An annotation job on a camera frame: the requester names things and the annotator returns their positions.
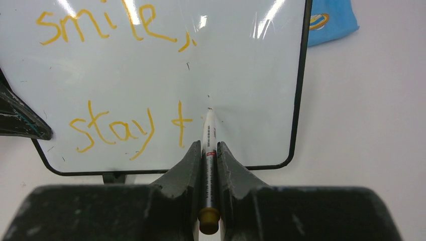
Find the white whiteboard black frame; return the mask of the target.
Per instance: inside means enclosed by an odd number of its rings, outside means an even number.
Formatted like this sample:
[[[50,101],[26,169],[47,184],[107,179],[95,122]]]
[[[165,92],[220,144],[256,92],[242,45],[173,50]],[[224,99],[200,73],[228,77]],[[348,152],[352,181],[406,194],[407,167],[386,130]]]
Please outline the white whiteboard black frame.
[[[250,170],[295,152],[312,1],[1,1],[1,72],[60,176],[164,173],[201,139]]]

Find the white marker pen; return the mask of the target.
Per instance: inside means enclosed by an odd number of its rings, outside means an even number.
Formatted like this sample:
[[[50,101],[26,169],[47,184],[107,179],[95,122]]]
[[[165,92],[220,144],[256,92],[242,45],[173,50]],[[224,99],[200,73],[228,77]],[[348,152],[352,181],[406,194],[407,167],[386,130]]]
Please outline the white marker pen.
[[[214,110],[209,107],[201,141],[201,198],[198,212],[199,230],[206,235],[219,230],[221,215],[217,182],[216,119]]]

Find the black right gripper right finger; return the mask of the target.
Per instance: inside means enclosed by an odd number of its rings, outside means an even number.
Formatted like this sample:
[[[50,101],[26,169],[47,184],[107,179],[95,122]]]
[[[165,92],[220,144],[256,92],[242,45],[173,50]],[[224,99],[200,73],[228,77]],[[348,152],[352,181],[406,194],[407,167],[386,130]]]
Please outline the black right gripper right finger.
[[[357,186],[272,186],[218,143],[222,240],[401,240],[382,199]]]

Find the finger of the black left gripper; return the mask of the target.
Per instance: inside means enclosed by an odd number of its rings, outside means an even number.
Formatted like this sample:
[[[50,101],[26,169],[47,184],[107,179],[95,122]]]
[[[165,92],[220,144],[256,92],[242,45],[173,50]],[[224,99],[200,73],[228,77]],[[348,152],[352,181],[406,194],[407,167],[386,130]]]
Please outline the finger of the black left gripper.
[[[1,72],[1,136],[50,140],[52,129],[9,86]]]

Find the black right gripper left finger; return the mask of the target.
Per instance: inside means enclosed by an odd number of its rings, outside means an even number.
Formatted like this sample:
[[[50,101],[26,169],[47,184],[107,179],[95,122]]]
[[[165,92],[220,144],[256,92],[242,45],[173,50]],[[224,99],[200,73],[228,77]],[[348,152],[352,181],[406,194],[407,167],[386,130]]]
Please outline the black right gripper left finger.
[[[201,144],[148,185],[47,185],[23,201],[3,240],[198,240]]]

